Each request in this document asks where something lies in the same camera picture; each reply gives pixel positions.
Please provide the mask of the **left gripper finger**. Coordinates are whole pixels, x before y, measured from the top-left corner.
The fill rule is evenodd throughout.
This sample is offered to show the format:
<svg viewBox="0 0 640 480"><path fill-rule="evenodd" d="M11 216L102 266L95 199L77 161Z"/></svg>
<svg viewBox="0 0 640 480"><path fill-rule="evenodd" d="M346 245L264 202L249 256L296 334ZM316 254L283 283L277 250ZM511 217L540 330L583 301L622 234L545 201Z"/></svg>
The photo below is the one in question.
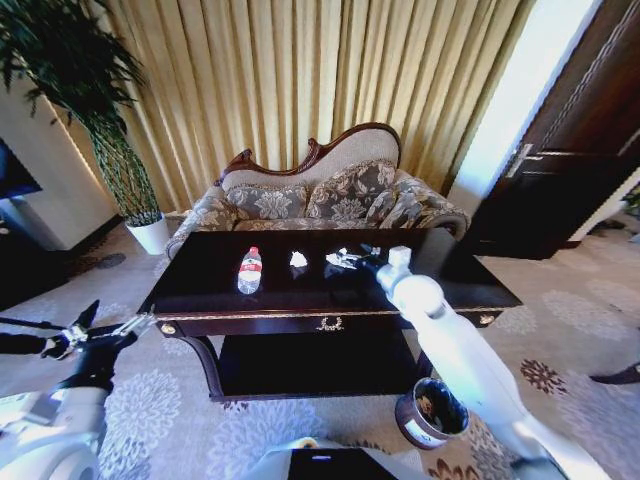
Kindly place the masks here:
<svg viewBox="0 0 640 480"><path fill-rule="evenodd" d="M91 329L91 325L94 321L99 305L100 300L95 300L80 313L73 323L62 331L62 334L70 344L77 344L87 340L89 330Z"/></svg>
<svg viewBox="0 0 640 480"><path fill-rule="evenodd" d="M128 321L107 327L94 329L92 339L125 339L140 338L156 323L156 316L152 312L142 312L134 315Z"/></svg>

